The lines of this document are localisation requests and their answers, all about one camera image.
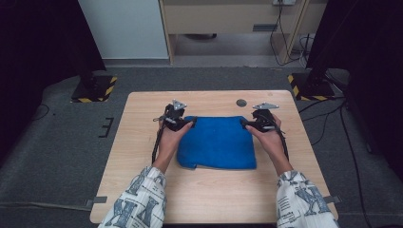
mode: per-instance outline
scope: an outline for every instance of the yellow and black hazard tape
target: yellow and black hazard tape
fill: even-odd
[[[288,75],[288,82],[293,89],[294,96],[296,97],[297,101],[324,101],[332,100],[335,98],[334,96],[302,96],[299,94],[299,89],[293,75]]]
[[[73,103],[91,103],[91,102],[105,102],[110,96],[110,93],[113,90],[113,87],[115,86],[116,80],[118,80],[118,77],[112,77],[110,79],[109,85],[107,87],[107,90],[105,92],[105,95],[103,97],[99,98],[77,98],[77,99],[71,99]]]

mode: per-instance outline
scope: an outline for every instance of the white and gray printed sleeve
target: white and gray printed sleeve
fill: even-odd
[[[339,227],[317,187],[298,171],[278,178],[278,228]]]
[[[162,227],[165,217],[165,176],[146,167],[107,212],[98,228]]]

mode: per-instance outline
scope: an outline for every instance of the desk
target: desk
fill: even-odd
[[[282,120],[290,161],[296,170],[313,181],[323,196],[329,196],[325,180],[309,143],[294,99],[285,90],[166,91],[133,92],[106,164],[98,197],[90,219],[102,221],[114,201],[134,176],[151,163],[160,117],[167,104],[177,99],[188,105],[184,116],[244,116],[252,120],[252,105],[263,102],[279,105],[273,113]],[[243,99],[246,107],[236,105]],[[174,158],[166,171],[168,198],[165,223],[268,223],[276,222],[277,174],[268,155],[254,138],[256,170],[216,170],[181,168]],[[330,204],[335,218],[337,212]]]
[[[160,0],[171,63],[177,34],[259,32],[254,31],[254,26],[267,26],[271,31],[279,15],[279,6],[272,3],[273,0]],[[277,28],[273,43],[283,63],[288,61],[299,34],[317,31],[326,4],[327,0],[296,0],[295,5],[282,7],[281,27],[286,41]]]

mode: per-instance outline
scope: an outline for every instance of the folded blue fabric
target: folded blue fabric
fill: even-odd
[[[194,128],[182,138],[178,163],[186,168],[203,165],[221,169],[255,169],[252,135],[236,117],[198,117]]]

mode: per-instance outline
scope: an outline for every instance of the baseboard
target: baseboard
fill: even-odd
[[[103,59],[106,67],[170,66],[169,59]]]

